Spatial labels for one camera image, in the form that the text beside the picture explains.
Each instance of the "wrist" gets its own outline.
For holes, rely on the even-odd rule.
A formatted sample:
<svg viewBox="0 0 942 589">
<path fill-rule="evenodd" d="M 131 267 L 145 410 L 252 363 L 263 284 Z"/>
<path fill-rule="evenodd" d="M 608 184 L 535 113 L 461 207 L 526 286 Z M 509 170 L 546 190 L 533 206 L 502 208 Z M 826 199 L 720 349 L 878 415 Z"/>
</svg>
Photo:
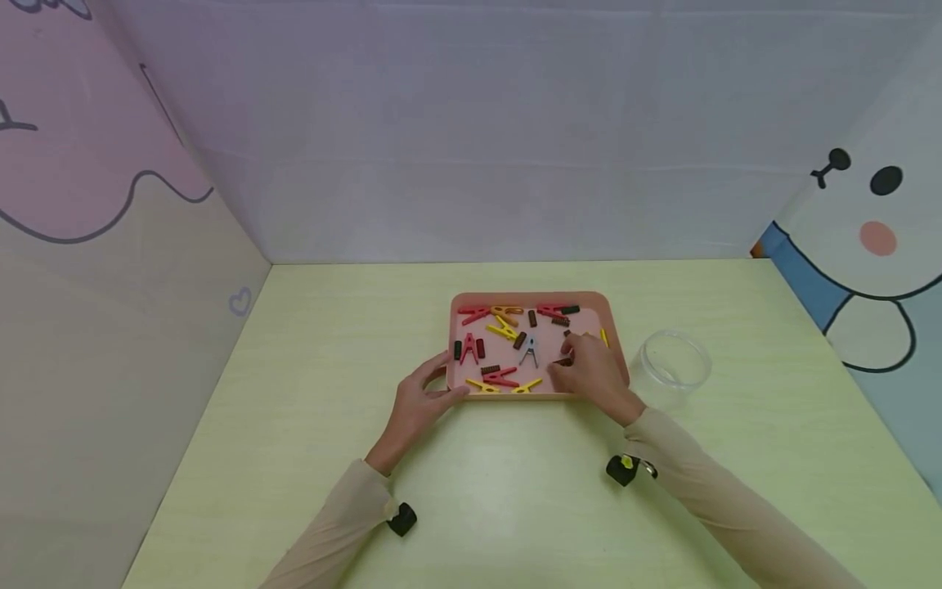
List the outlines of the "wrist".
<svg viewBox="0 0 942 589">
<path fill-rule="evenodd" d="M 611 405 L 606 414 L 623 428 L 628 427 L 642 416 L 647 405 L 638 395 L 626 388 L 625 393 L 615 397 L 615 402 Z"/>
<path fill-rule="evenodd" d="M 408 451 L 409 443 L 406 440 L 388 432 L 383 432 L 363 461 L 373 470 L 376 470 L 384 477 L 388 477 Z"/>
</svg>

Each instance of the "pink wall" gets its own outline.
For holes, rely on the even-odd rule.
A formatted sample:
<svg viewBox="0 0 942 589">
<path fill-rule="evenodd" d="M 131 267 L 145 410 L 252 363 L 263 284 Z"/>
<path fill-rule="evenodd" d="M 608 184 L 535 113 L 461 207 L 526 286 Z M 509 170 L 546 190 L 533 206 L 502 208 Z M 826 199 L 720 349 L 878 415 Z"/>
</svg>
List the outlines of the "pink wall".
<svg viewBox="0 0 942 589">
<path fill-rule="evenodd" d="M 0 586 L 121 586 L 269 264 L 97 4 L 0 0 Z"/>
</svg>

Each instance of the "clear plastic cup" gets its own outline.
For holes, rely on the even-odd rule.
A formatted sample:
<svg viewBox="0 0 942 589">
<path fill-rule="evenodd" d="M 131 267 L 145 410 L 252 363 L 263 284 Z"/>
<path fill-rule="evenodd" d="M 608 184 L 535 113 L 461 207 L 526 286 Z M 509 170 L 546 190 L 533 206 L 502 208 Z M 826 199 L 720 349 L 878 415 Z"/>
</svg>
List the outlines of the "clear plastic cup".
<svg viewBox="0 0 942 589">
<path fill-rule="evenodd" d="M 684 406 L 712 368 L 706 348 L 687 334 L 667 329 L 644 340 L 628 374 L 631 390 L 645 404 L 670 412 Z"/>
</svg>

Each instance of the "pink cheek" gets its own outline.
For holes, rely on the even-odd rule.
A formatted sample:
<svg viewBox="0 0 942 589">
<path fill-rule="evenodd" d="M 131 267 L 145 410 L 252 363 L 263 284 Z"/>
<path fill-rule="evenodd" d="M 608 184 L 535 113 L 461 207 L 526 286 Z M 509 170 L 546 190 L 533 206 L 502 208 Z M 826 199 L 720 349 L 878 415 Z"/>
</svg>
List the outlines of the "pink cheek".
<svg viewBox="0 0 942 589">
<path fill-rule="evenodd" d="M 860 226 L 860 242 L 873 255 L 892 255 L 896 252 L 896 234 L 879 221 L 867 221 Z"/>
</svg>

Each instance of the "person's left hand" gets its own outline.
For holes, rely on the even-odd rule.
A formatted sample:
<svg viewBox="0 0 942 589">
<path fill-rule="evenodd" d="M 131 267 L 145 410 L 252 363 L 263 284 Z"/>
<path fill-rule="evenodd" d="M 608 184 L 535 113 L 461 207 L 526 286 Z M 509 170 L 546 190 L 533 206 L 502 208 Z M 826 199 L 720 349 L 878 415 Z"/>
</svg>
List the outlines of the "person's left hand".
<svg viewBox="0 0 942 589">
<path fill-rule="evenodd" d="M 454 390 L 425 390 L 432 381 L 445 374 L 445 364 L 450 357 L 451 353 L 445 351 L 426 360 L 399 383 L 386 429 L 364 459 L 377 472 L 388 477 L 422 434 L 470 392 L 467 386 Z"/>
</svg>

